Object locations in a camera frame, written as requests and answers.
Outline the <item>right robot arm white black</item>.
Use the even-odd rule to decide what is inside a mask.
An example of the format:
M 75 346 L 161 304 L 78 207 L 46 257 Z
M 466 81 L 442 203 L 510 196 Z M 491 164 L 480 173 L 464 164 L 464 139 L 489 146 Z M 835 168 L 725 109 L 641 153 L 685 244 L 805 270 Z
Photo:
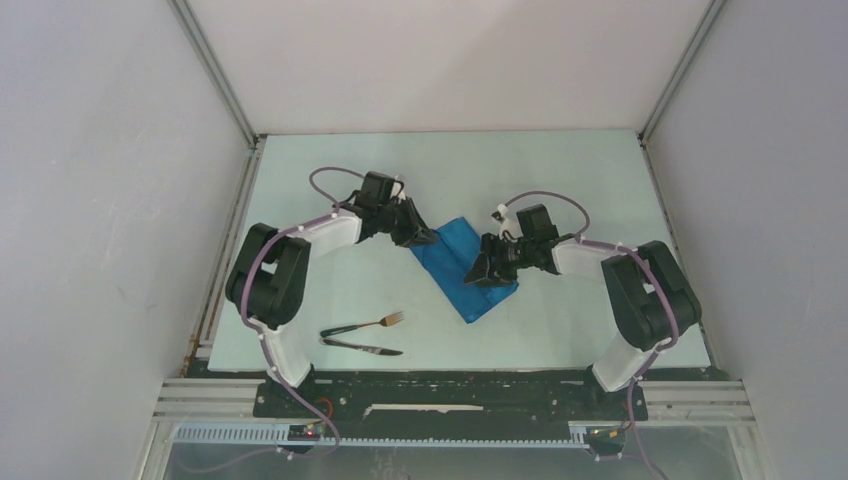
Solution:
M 516 283 L 520 270 L 536 268 L 604 286 L 617 333 L 590 367 L 595 382 L 581 392 L 583 408 L 593 417 L 616 411 L 622 403 L 620 390 L 702 318 L 700 300 L 661 241 L 629 248 L 579 233 L 562 234 L 542 204 L 519 210 L 513 218 L 500 205 L 492 216 L 499 230 L 483 235 L 465 284 L 505 287 Z

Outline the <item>blue cloth napkin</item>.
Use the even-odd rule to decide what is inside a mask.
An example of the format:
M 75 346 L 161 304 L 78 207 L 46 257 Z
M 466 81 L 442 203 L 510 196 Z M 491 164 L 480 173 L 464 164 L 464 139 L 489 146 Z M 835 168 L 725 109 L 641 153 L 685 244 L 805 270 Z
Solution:
M 502 287 L 464 283 L 481 246 L 480 235 L 464 217 L 438 227 L 435 233 L 436 243 L 413 247 L 411 252 L 466 324 L 481 319 L 518 290 L 517 282 Z

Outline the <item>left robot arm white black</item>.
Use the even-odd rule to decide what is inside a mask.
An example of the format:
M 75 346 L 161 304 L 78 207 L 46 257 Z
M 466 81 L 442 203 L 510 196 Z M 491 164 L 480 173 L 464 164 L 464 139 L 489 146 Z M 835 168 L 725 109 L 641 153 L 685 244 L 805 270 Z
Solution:
M 315 388 L 304 382 L 313 366 L 295 324 L 310 262 L 377 234 L 407 249 L 438 239 L 401 179 L 377 172 L 361 179 L 347 198 L 332 199 L 327 214 L 284 229 L 252 225 L 226 281 L 225 297 L 255 331 L 269 376 L 282 384 L 277 402 L 292 416 L 308 414 L 316 403 Z

